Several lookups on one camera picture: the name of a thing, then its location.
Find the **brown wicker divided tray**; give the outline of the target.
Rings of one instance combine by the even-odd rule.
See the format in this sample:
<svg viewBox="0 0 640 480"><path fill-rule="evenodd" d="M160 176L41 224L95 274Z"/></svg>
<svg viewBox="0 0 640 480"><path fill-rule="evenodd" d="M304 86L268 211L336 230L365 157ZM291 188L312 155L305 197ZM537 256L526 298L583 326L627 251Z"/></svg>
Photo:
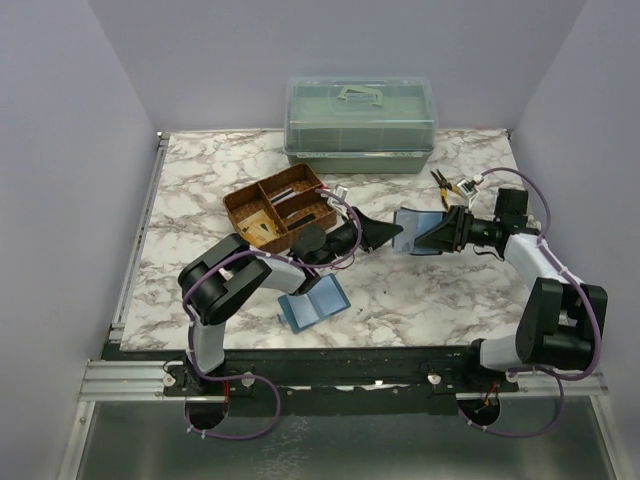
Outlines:
<svg viewBox="0 0 640 480"><path fill-rule="evenodd" d="M281 253L292 246L297 232L309 224L289 231L287 226L297 219L313 213L316 219L310 223L317 223L325 230L336 225L337 212L318 193L323 187L323 182L309 165L299 164L233 191L223 198L223 203L232 226L243 239L238 223L264 209L275 221L279 237L260 247L246 241L263 251ZM271 197L289 188L293 188L298 194L277 205L269 202Z"/></svg>

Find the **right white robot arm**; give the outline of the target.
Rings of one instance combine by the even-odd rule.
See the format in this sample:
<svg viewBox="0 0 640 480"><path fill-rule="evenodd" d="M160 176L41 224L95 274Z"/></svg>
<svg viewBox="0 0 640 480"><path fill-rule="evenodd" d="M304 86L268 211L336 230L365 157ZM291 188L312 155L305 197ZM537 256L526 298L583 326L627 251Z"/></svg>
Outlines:
<svg viewBox="0 0 640 480"><path fill-rule="evenodd" d="M461 365L461 382L474 392L493 384L496 371L538 368L577 381L590 375L599 361L608 295L561 264L540 231L528 227L527 207L527 191L500 189L491 220L474 216L467 207L451 206L446 211L418 211L409 222L410 254L489 247L529 289L515 334L476 341L478 357Z"/></svg>

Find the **black leather card holder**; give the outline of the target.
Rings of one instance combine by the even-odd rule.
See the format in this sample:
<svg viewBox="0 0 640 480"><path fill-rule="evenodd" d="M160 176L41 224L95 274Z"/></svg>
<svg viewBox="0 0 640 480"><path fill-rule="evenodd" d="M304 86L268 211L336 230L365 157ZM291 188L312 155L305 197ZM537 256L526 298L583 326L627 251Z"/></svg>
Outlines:
<svg viewBox="0 0 640 480"><path fill-rule="evenodd" d="M393 223L401 226L403 231L392 239L393 252L413 256L440 255L441 251L436 249L416 246L415 240L439 224L443 217L442 211L418 211L404 207L396 210Z"/></svg>

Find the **dark credit card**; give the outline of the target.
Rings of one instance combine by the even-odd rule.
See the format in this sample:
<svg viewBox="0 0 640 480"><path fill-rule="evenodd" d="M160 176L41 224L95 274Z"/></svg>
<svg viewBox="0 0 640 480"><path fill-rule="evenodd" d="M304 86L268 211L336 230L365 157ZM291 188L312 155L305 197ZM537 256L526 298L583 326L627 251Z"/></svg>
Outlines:
<svg viewBox="0 0 640 480"><path fill-rule="evenodd" d="M304 217L301 217L301 218L297 219L293 223L289 224L287 226L287 229L289 231L296 230L297 228L299 228L299 227L301 227L301 226L303 226L303 225L305 225L307 223L310 223L310 222L314 221L315 219L316 219L316 215L313 214L313 213L310 213L310 214L308 214L308 215L306 215Z"/></svg>

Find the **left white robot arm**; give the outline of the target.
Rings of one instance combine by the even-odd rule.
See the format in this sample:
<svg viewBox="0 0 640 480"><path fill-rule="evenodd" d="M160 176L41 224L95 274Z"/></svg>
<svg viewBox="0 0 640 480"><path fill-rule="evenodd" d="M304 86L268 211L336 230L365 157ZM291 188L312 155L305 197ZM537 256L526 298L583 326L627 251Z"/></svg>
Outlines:
<svg viewBox="0 0 640 480"><path fill-rule="evenodd" d="M214 393L222 380L226 322L260 288L279 291L281 317L299 333L350 307L333 267L360 248L376 250L403 232L394 223L373 220L357 208L352 218L326 232L309 223L295 236L289 256L255 249L231 234L185 267L178 276L183 308L190 317L187 382L201 395Z"/></svg>

